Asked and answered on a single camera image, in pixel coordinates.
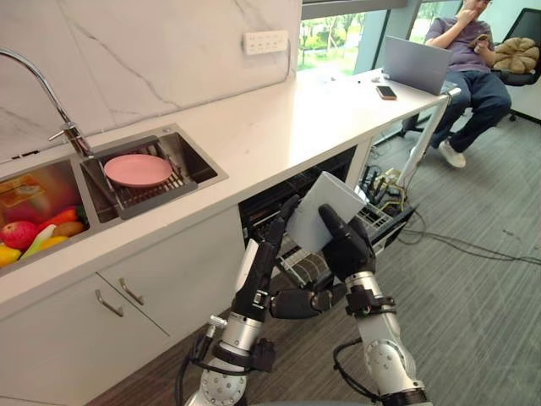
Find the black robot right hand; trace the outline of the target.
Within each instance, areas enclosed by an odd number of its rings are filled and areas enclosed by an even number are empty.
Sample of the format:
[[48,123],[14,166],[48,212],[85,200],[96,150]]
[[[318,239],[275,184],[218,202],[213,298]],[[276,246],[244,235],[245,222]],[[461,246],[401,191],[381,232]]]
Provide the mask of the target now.
[[363,222],[355,216],[345,223],[329,204],[320,206],[319,214],[332,237],[322,252],[334,276],[345,282],[359,272],[375,273],[376,255]]

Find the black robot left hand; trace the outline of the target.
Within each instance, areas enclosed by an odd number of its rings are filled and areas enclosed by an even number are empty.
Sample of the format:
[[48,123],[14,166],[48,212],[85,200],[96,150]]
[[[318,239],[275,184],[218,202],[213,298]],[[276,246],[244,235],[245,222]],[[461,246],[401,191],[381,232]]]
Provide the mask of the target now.
[[298,195],[286,200],[278,214],[272,217],[268,229],[249,241],[238,275],[233,313],[256,321],[264,321],[266,314],[276,319],[308,319],[330,310],[345,296],[345,285],[333,283],[332,275],[306,288],[270,292],[271,274],[278,265],[283,234],[298,202]]

